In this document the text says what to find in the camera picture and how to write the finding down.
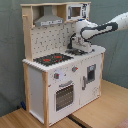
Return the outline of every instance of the oven window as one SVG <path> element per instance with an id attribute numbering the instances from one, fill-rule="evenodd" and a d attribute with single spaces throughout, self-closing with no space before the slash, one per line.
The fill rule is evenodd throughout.
<path id="1" fill-rule="evenodd" d="M 72 7 L 72 17 L 80 16 L 81 7 Z"/>
<path id="2" fill-rule="evenodd" d="M 73 103 L 73 85 L 56 92 L 56 111 Z"/>

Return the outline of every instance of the oven door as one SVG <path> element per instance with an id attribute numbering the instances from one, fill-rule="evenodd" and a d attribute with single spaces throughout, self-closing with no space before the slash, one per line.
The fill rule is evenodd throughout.
<path id="1" fill-rule="evenodd" d="M 69 80 L 49 87 L 49 123 L 56 123 L 79 108 L 79 82 Z"/>
<path id="2" fill-rule="evenodd" d="M 69 4 L 67 5 L 67 21 L 77 20 L 82 18 L 83 4 Z"/>

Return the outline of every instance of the backsplash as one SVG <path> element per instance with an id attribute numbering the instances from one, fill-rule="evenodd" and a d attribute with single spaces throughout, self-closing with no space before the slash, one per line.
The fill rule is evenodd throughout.
<path id="1" fill-rule="evenodd" d="M 35 27 L 31 31 L 33 58 L 67 48 L 75 22 L 47 27 Z"/>

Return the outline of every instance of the table surface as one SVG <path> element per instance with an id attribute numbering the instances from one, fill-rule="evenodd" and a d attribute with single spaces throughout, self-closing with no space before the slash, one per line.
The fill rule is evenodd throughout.
<path id="1" fill-rule="evenodd" d="M 128 89 L 102 80 L 101 93 L 71 117 L 87 128 L 115 128 L 128 118 Z"/>
<path id="2" fill-rule="evenodd" d="M 37 119 L 23 109 L 16 110 L 0 118 L 0 128 L 44 128 Z M 64 118 L 50 128 L 81 128 L 69 118 Z"/>

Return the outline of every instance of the control knob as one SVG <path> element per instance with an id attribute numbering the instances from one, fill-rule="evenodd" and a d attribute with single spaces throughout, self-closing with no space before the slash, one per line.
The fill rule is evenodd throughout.
<path id="1" fill-rule="evenodd" d="M 75 72 L 78 68 L 77 67 L 73 67 L 72 71 Z"/>
<path id="2" fill-rule="evenodd" d="M 59 79 L 59 74 L 58 74 L 58 73 L 55 73 L 55 74 L 54 74 L 54 78 L 55 78 L 55 79 Z"/>

